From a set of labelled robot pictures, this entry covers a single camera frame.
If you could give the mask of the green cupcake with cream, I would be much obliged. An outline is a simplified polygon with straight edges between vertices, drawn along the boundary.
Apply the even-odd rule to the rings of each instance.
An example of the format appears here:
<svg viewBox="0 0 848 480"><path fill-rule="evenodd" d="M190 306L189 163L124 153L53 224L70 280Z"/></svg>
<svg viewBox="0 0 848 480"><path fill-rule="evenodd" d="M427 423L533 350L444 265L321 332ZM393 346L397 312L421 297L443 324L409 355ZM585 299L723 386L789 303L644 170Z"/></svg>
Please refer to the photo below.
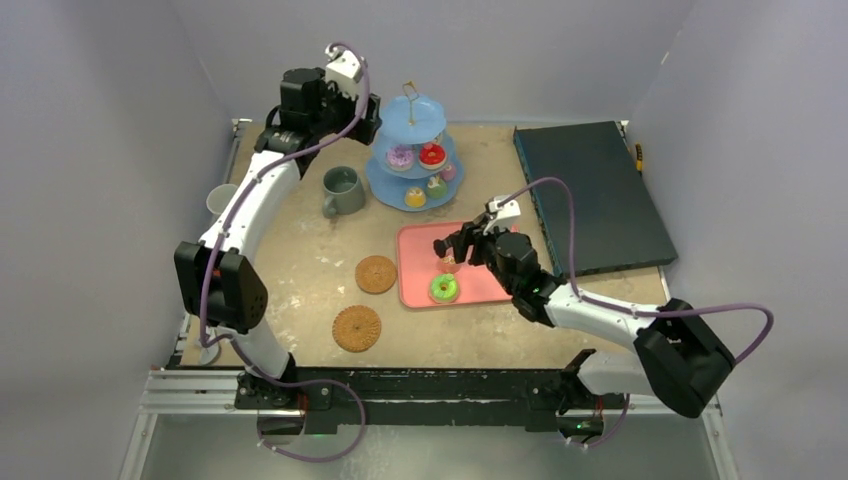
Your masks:
<svg viewBox="0 0 848 480"><path fill-rule="evenodd" d="M431 176L425 186L425 193L429 199L441 199L447 195L448 185L440 175Z"/></svg>

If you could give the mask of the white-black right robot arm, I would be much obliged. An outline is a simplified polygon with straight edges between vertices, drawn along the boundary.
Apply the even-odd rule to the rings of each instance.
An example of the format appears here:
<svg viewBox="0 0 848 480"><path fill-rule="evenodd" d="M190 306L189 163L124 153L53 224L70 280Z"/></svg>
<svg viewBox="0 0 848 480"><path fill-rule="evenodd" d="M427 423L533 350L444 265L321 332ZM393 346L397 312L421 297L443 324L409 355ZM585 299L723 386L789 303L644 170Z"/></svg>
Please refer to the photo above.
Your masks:
<svg viewBox="0 0 848 480"><path fill-rule="evenodd" d="M628 349L624 356L589 354L564 376L561 392L576 407L599 395L659 399L675 413L698 417L736 366L733 355L690 304L633 304L594 297L543 269L529 237L466 222L433 242L436 255L483 266L526 320L578 330Z"/></svg>

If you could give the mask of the green frosted donut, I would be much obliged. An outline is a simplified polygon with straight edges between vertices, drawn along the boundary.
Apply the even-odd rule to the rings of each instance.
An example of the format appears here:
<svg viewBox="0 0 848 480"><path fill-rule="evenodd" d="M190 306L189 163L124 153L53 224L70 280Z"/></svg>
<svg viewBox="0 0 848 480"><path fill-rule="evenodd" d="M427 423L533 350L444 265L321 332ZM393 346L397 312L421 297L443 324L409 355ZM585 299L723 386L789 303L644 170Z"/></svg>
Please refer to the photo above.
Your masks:
<svg viewBox="0 0 848 480"><path fill-rule="evenodd" d="M429 285L431 300L439 304L453 303L459 296L460 287L454 274L442 273L435 276Z"/></svg>

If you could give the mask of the purple frosted donut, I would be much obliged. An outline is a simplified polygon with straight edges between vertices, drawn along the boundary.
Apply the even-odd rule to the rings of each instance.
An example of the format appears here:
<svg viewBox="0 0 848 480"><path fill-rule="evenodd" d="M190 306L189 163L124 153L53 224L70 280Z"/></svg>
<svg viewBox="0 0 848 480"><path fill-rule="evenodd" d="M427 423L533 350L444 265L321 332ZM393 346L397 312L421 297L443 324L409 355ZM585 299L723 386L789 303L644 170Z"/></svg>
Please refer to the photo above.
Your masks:
<svg viewBox="0 0 848 480"><path fill-rule="evenodd" d="M393 171L407 171L417 163L417 154L411 145L396 145L386 153L386 163Z"/></svg>

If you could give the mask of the pink cupcake with cream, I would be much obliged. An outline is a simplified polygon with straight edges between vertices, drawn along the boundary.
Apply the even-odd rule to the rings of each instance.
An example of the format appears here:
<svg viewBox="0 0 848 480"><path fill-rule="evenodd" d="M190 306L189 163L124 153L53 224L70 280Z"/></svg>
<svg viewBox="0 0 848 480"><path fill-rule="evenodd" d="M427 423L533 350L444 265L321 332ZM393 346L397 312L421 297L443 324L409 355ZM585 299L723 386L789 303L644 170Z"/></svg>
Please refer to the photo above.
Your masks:
<svg viewBox="0 0 848 480"><path fill-rule="evenodd" d="M439 259L436 265L438 270L445 274L456 274L462 267L461 264L456 262L452 255L447 255Z"/></svg>

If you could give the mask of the yellow cupcake with cream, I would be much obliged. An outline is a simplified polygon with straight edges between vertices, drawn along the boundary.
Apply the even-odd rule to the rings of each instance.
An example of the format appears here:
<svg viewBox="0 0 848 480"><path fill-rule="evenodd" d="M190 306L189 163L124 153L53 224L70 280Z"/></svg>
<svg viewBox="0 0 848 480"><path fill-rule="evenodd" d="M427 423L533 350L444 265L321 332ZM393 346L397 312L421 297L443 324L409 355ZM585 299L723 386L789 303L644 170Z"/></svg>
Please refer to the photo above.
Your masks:
<svg viewBox="0 0 848 480"><path fill-rule="evenodd" d="M410 187L405 192L404 203L411 209L422 208L427 203L427 195L420 187Z"/></svg>

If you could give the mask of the red frosted donut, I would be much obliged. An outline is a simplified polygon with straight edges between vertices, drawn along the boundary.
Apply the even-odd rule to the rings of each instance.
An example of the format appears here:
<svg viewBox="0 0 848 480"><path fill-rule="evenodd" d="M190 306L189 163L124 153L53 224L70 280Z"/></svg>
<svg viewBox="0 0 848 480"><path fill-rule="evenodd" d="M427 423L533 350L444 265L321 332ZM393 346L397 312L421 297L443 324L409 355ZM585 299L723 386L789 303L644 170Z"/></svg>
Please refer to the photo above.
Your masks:
<svg viewBox="0 0 848 480"><path fill-rule="evenodd" d="M419 164L427 170L438 170L448 160L445 149L437 143L426 143L419 150Z"/></svg>

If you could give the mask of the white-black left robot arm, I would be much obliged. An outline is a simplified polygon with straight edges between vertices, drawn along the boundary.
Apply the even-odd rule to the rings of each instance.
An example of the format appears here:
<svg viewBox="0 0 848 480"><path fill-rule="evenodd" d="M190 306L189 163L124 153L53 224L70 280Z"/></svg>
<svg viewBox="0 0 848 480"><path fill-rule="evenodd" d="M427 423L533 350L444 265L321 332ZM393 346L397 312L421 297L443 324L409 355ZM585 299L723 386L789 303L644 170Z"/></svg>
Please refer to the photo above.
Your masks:
<svg viewBox="0 0 848 480"><path fill-rule="evenodd" d="M185 310L198 318L210 347L229 342L259 395L272 408L297 399L288 375L295 362L265 318L268 290L252 262L270 221L320 151L344 138L373 142L379 96L363 66L297 68L284 73L280 101L269 112L245 177L213 225L196 242L181 242L174 262Z"/></svg>

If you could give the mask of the blue three-tier cake stand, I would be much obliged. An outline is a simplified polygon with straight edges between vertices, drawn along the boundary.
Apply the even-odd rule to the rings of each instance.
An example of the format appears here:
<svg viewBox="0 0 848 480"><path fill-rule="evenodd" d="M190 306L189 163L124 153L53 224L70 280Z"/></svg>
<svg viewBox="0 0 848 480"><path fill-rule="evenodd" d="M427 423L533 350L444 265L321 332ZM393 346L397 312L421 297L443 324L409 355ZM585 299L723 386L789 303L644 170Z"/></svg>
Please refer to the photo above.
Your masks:
<svg viewBox="0 0 848 480"><path fill-rule="evenodd" d="M443 106L413 82L381 108L382 125L365 174L374 197L405 212L447 204L464 178Z"/></svg>

